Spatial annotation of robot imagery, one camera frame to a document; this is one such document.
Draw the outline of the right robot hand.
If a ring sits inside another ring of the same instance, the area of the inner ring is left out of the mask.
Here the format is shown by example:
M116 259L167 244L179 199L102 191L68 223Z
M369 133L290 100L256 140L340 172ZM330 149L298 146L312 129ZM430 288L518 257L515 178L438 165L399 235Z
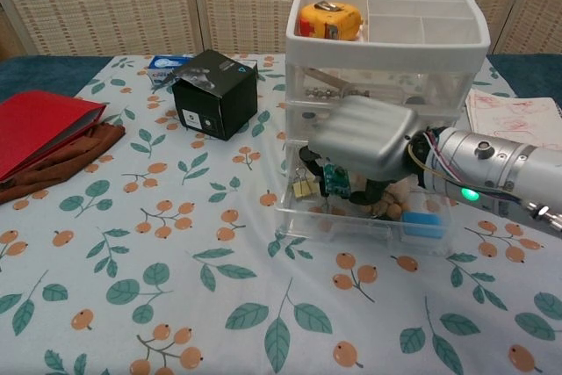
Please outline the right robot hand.
M342 196L356 205L371 205L390 184L419 171L407 147L421 130L422 120L410 108L348 96L319 124L299 150L299 159L320 179L324 197L331 193L321 160L364 177L363 189Z

